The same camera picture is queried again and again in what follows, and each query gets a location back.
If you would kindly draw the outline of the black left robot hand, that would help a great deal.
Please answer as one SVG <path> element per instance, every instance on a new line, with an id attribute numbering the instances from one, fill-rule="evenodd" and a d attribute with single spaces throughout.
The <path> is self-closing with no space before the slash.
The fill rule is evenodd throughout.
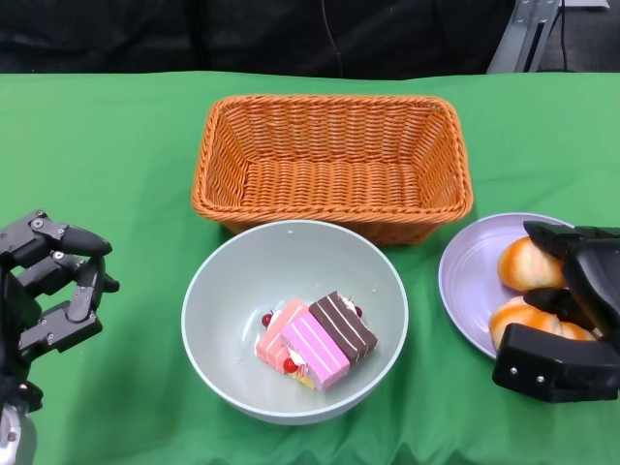
<path id="1" fill-rule="evenodd" d="M 1 229 L 1 383 L 22 388 L 36 358 L 102 331 L 112 246 L 97 234 L 34 210 Z"/>

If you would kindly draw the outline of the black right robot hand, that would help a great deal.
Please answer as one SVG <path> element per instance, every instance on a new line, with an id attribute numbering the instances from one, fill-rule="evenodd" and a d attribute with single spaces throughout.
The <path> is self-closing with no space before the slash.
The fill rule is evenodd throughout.
<path id="1" fill-rule="evenodd" d="M 525 302 L 606 337 L 619 329 L 619 230 L 526 221 L 534 244 L 560 261 L 565 285 L 525 293 Z"/>

